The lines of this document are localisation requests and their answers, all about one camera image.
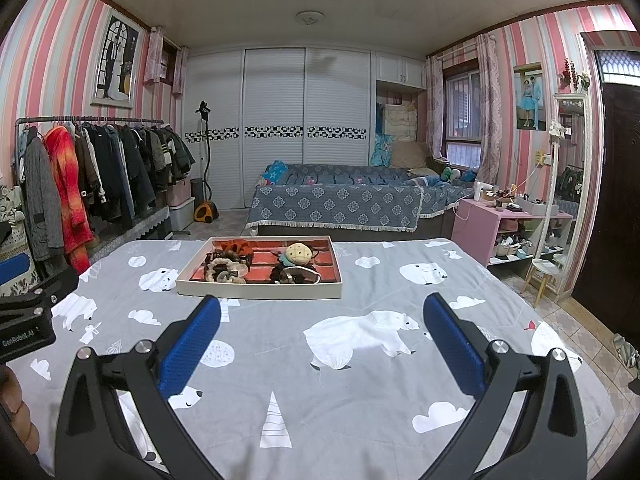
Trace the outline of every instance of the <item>mirror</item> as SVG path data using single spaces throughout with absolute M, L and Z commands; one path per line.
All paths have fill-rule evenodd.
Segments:
M 554 204 L 558 212 L 552 215 L 546 233 L 543 258 L 551 259 L 561 270 L 568 268 L 571 245 L 578 232 L 580 203 L 585 186 L 584 169 L 587 158 L 588 101 L 583 94 L 557 94 L 556 117 L 566 128 L 564 139 L 558 147 L 558 170 L 553 190 Z M 560 292 L 562 277 L 556 280 L 555 289 Z

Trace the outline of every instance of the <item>finger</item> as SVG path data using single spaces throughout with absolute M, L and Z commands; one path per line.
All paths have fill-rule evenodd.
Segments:
M 14 431 L 20 438 L 20 441 L 26 442 L 29 431 L 31 430 L 31 412 L 24 402 L 20 405 L 18 411 L 15 412 L 11 425 L 14 427 Z
M 0 402 L 3 402 L 12 413 L 15 413 L 22 404 L 22 389 L 11 368 L 4 367 L 4 372 L 4 383 L 0 384 Z
M 27 451 L 32 455 L 36 454 L 40 448 L 40 433 L 38 432 L 38 428 L 33 424 L 31 425 L 31 431 L 29 432 L 29 436 L 27 437 L 24 445 L 26 446 Z

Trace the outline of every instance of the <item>hand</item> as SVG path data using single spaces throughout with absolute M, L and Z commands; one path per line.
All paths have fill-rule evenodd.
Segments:
M 34 454 L 40 447 L 40 434 L 31 423 L 31 412 L 22 400 L 22 389 L 11 368 L 0 365 L 0 403 L 9 411 L 11 425 L 29 453 Z

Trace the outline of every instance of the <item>wardrobe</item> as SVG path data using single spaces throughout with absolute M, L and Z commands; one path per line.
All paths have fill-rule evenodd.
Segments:
M 200 163 L 197 176 L 208 144 L 213 201 L 242 208 L 274 160 L 367 165 L 371 88 L 366 51 L 255 48 L 191 57 L 183 136 Z M 201 101 L 211 110 L 208 139 L 195 112 Z

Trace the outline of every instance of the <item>framed picture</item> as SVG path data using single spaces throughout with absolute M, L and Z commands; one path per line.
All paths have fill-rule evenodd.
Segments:
M 111 10 L 100 42 L 92 104 L 132 108 L 141 38 L 141 27 Z
M 542 65 L 529 63 L 513 69 L 516 129 L 546 130 L 546 107 Z

